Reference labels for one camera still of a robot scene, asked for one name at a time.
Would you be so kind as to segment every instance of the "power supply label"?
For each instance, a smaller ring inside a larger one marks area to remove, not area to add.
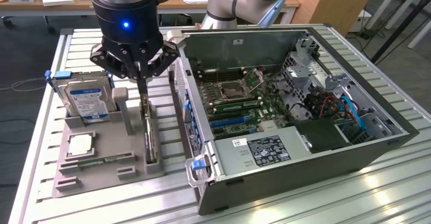
[[[82,118],[98,119],[108,116],[106,104],[100,99],[102,95],[100,89],[72,90],[69,94]]]
[[[278,136],[250,140],[246,144],[258,167],[290,159]]]

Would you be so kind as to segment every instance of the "black rubber foot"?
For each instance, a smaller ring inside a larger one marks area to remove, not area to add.
[[[48,26],[46,29],[48,29],[49,34],[56,33],[56,29],[52,26]]]
[[[2,24],[8,29],[12,29],[14,27],[13,23],[10,20],[2,20]]]

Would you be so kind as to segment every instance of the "blue cable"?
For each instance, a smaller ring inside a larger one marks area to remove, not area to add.
[[[365,126],[364,126],[364,124],[363,124],[361,119],[360,119],[360,118],[359,118],[359,116],[357,116],[357,113],[356,113],[356,110],[355,110],[355,106],[353,106],[353,104],[352,104],[352,102],[350,102],[349,98],[348,98],[346,96],[341,96],[341,99],[344,99],[344,100],[345,100],[345,102],[346,102],[346,104],[348,104],[348,107],[349,107],[350,112],[352,112],[352,116],[356,118],[356,121],[357,121],[359,126],[360,126],[361,128],[364,128]]]

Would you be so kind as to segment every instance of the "aluminum extrusion table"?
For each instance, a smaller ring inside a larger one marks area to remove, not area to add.
[[[320,24],[312,26],[420,131],[403,147],[356,173],[200,216],[193,189],[186,183],[184,151],[164,73],[149,84],[149,97],[157,106],[165,176],[54,199],[50,190],[65,110],[46,87],[9,223],[431,223],[429,114],[336,31]],[[169,29],[177,28],[161,28],[161,33]],[[50,70],[98,70],[88,55],[100,37],[98,29],[64,33]],[[324,52],[320,60],[333,73],[338,72]],[[137,106],[136,85],[120,79],[114,84],[128,87],[132,99],[128,107]]]

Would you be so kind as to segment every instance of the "floor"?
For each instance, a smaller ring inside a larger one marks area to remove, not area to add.
[[[371,0],[367,10],[371,14],[376,11],[383,0]],[[388,12],[397,6],[397,1],[389,5]],[[177,25],[184,25],[185,19],[176,17]],[[396,45],[425,19],[419,15],[411,25],[399,36]],[[41,17],[12,18],[16,29],[9,30],[0,26],[0,55],[5,70],[0,71],[0,141],[17,143],[30,138],[33,125],[29,121],[1,122],[9,119],[36,120],[38,105],[41,102],[42,90],[29,92],[14,92],[1,90],[8,88],[14,82],[42,77],[44,71],[50,68],[50,62],[57,43],[57,35],[46,32]],[[174,20],[164,16],[165,26],[172,26]],[[93,16],[81,18],[78,16],[49,17],[49,22],[54,28],[97,28],[97,21]],[[391,31],[383,29],[385,38]],[[431,74],[431,38],[425,37],[415,50],[405,47],[407,42],[391,53],[379,64],[379,68],[419,102],[431,110],[431,81],[427,80]],[[360,48],[367,43],[361,38],[349,39],[352,44]],[[375,37],[365,48],[365,53],[372,56],[385,39]],[[42,86],[42,80],[22,85],[24,89]],[[28,141],[20,145],[0,144],[0,223],[5,223],[9,218],[16,187],[6,187],[20,180],[20,173],[28,149]]]

